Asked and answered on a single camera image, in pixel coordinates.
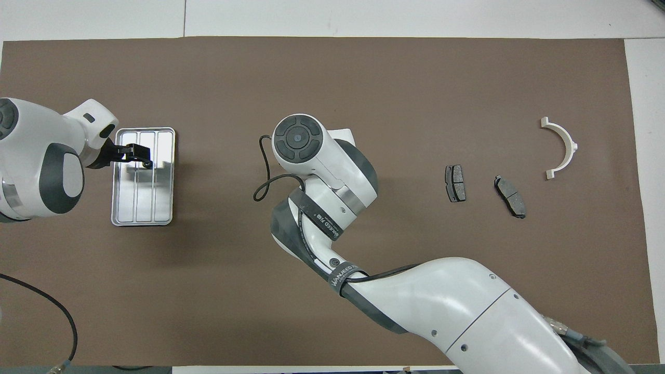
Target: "black cable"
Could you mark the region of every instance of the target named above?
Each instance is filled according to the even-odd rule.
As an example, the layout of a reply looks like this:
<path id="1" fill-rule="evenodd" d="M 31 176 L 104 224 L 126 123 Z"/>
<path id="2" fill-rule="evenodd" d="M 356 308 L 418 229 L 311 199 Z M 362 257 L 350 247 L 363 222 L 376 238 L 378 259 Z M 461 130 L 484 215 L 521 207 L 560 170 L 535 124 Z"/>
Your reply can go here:
<path id="1" fill-rule="evenodd" d="M 413 269 L 416 266 L 420 264 L 411 264 L 411 265 L 405 265 L 405 266 L 400 266 L 399 268 L 393 269 L 393 270 L 388 270 L 387 272 L 382 272 L 379 274 L 374 274 L 373 276 L 368 276 L 365 278 L 347 278 L 346 281 L 348 283 L 362 283 L 364 281 L 370 281 L 370 280 L 377 280 L 379 278 L 385 278 L 389 276 L 393 276 L 395 274 L 405 272 L 406 270 Z"/>
<path id="2" fill-rule="evenodd" d="M 67 317 L 67 320 L 69 321 L 69 325 L 72 327 L 72 335 L 74 337 L 74 342 L 72 344 L 72 351 L 71 351 L 71 353 L 69 353 L 69 358 L 68 358 L 69 361 L 72 361 L 74 359 L 74 355 L 76 354 L 76 347 L 78 345 L 78 331 L 76 330 L 76 325 L 74 324 L 74 319 L 72 318 L 72 315 L 69 313 L 69 310 L 67 310 L 67 308 L 65 308 L 65 306 L 63 304 L 61 304 L 58 300 L 56 300 L 53 296 L 47 294 L 46 292 L 42 291 L 41 289 L 39 289 L 39 288 L 37 288 L 33 285 L 27 284 L 24 281 L 18 280 L 16 278 L 6 276 L 5 274 L 0 274 L 0 278 L 2 278 L 4 280 L 8 280 L 12 283 L 21 285 L 21 286 L 37 293 L 40 296 L 45 297 L 51 303 L 55 304 L 55 306 L 60 308 L 61 311 L 63 311 L 63 313 L 65 314 L 65 317 Z"/>
<path id="3" fill-rule="evenodd" d="M 265 150 L 263 149 L 263 139 L 271 139 L 271 137 L 270 137 L 270 135 L 261 135 L 261 137 L 259 137 L 259 148 L 261 149 L 261 154 L 263 155 L 263 161 L 265 162 L 265 172 L 266 172 L 265 179 L 269 180 L 270 179 L 270 165 L 268 165 L 268 158 L 266 157 Z M 263 195 L 261 195 L 260 198 L 256 197 L 256 193 L 258 192 L 258 190 L 257 190 L 257 192 L 254 193 L 254 201 L 258 202 L 258 201 L 263 200 L 265 198 L 265 195 L 268 195 L 268 189 L 270 189 L 270 183 L 268 183 L 268 185 L 266 185 L 265 192 L 263 193 Z"/>
<path id="4" fill-rule="evenodd" d="M 252 198 L 254 199 L 254 201 L 259 202 L 259 201 L 263 200 L 265 198 L 265 196 L 268 195 L 268 189 L 270 188 L 270 183 L 272 183 L 272 182 L 274 182 L 274 181 L 276 181 L 280 178 L 284 178 L 284 177 L 290 177 L 290 178 L 294 178 L 295 180 L 297 180 L 298 183 L 300 184 L 300 189 L 304 192 L 305 191 L 305 182 L 303 181 L 303 179 L 301 177 L 299 177 L 295 174 L 287 173 L 287 174 L 278 175 L 274 178 L 270 178 L 270 165 L 268 164 L 268 158 L 266 157 L 265 150 L 263 149 L 263 143 L 262 143 L 263 139 L 270 139 L 270 135 L 261 135 L 261 137 L 259 137 L 259 148 L 261 149 L 261 154 L 263 155 L 263 161 L 265 162 L 265 171 L 266 171 L 266 175 L 267 175 L 267 180 L 264 183 L 262 183 L 256 189 L 256 191 L 254 191 L 254 195 L 252 195 Z M 264 188 L 265 188 L 265 191 L 264 191 L 263 195 L 261 195 L 260 197 L 257 197 L 259 192 Z"/>
<path id="5" fill-rule="evenodd" d="M 274 181 L 276 181 L 276 180 L 278 180 L 278 179 L 280 179 L 280 178 L 285 178 L 285 177 L 291 177 L 291 178 L 294 178 L 295 180 L 297 180 L 298 183 L 300 183 L 300 189 L 301 189 L 303 192 L 305 191 L 305 182 L 303 182 L 303 179 L 302 179 L 301 177 L 299 177 L 299 176 L 297 176 L 297 175 L 295 175 L 295 174 L 290 174 L 290 173 L 289 173 L 289 174 L 282 174 L 282 175 L 278 175 L 278 176 L 272 177 L 272 178 L 266 180 L 264 183 L 262 183 L 262 184 L 256 189 L 256 191 L 254 191 L 254 196 L 253 196 L 253 197 L 254 197 L 254 201 L 258 202 L 258 201 L 261 201 L 261 200 L 264 199 L 265 194 L 263 194 L 263 196 L 260 197 L 260 198 L 257 198 L 257 197 L 256 197 L 256 195 L 259 193 L 259 191 L 261 191 L 264 187 L 266 187 L 266 190 L 267 190 L 267 187 L 270 185 L 270 183 L 272 183 L 272 182 L 274 182 Z"/>
<path id="6" fill-rule="evenodd" d="M 115 366 L 115 365 L 113 365 L 113 367 L 115 367 L 118 370 L 137 371 L 137 370 L 147 369 L 147 368 L 152 367 L 152 366 L 124 367 L 124 366 Z"/>
<path id="7" fill-rule="evenodd" d="M 305 231 L 303 230 L 303 210 L 298 209 L 298 232 L 300 233 L 300 240 L 303 242 L 303 245 L 305 246 L 305 251 L 307 251 L 307 254 L 309 257 L 312 259 L 312 261 L 315 261 L 318 259 L 314 255 L 314 252 L 312 252 L 312 248 L 310 248 L 309 243 L 307 243 L 307 239 L 305 237 Z"/>

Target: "brown work surface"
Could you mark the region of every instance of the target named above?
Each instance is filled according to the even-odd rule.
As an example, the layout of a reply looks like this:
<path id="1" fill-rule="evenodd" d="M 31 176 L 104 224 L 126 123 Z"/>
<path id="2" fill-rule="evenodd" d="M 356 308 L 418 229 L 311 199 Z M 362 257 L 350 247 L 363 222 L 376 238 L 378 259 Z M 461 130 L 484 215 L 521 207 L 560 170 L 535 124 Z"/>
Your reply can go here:
<path id="1" fill-rule="evenodd" d="M 66 112 L 88 98 L 123 127 L 176 129 L 174 220 L 110 222 L 112 170 L 86 170 L 70 213 L 0 226 L 0 271 L 73 314 L 75 363 L 439 365 L 412 334 L 376 325 L 270 236 L 295 187 L 265 179 L 257 140 L 294 112 L 349 127 L 379 198 L 334 249 L 375 274 L 463 256 L 541 313 L 658 362 L 621 40 L 185 38 L 6 42 L 0 95 Z M 579 144 L 563 159 L 549 116 Z M 281 168 L 271 154 L 273 175 Z M 461 164 L 468 201 L 445 193 Z M 527 217 L 493 188 L 518 188 Z M 60 311 L 0 283 L 0 365 L 56 363 Z"/>

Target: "silver tray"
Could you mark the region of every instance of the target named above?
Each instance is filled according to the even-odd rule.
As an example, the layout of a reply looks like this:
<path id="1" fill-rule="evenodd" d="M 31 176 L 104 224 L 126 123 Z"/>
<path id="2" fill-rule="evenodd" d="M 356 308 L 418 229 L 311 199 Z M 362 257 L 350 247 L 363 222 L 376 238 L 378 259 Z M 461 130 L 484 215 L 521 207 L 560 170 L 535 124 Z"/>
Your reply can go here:
<path id="1" fill-rule="evenodd" d="M 116 226 L 165 226 L 173 218 L 176 131 L 170 127 L 121 128 L 116 144 L 150 148 L 153 169 L 141 162 L 113 166 L 111 222 Z"/>

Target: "black brake pad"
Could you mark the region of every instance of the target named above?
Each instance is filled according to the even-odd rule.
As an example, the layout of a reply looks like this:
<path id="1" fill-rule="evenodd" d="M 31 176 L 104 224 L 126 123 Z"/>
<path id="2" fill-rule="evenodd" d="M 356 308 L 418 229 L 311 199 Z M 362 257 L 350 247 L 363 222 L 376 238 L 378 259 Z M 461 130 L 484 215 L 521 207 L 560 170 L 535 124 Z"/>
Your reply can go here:
<path id="1" fill-rule="evenodd" d="M 466 200 L 464 189 L 464 178 L 462 177 L 461 165 L 446 166 L 446 192 L 450 202 L 461 202 Z"/>
<path id="2" fill-rule="evenodd" d="M 527 207 L 524 206 L 524 200 L 519 194 L 515 186 L 513 186 L 510 181 L 506 180 L 504 177 L 497 175 L 494 180 L 494 187 L 501 195 L 503 201 L 505 201 L 506 206 L 517 218 L 524 218 L 527 216 Z"/>

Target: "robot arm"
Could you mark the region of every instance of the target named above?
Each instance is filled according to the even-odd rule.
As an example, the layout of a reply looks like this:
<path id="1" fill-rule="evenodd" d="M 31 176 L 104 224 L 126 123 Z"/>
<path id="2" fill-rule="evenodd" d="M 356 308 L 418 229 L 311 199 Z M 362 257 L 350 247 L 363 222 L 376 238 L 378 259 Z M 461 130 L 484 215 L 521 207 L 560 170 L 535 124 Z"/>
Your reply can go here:
<path id="1" fill-rule="evenodd" d="M 372 165 L 352 137 L 337 134 L 307 114 L 284 118 L 273 133 L 279 164 L 305 179 L 305 191 L 273 210 L 271 233 L 286 252 L 375 322 L 427 339 L 466 374 L 589 373 L 542 316 L 473 260 L 367 276 L 334 252 L 332 243 L 378 193 Z"/>
<path id="2" fill-rule="evenodd" d="M 61 115 L 28 101 L 0 98 L 0 222 L 69 212 L 83 191 L 83 167 L 132 160 L 152 167 L 149 149 L 118 147 L 108 139 L 117 124 L 92 99 Z"/>

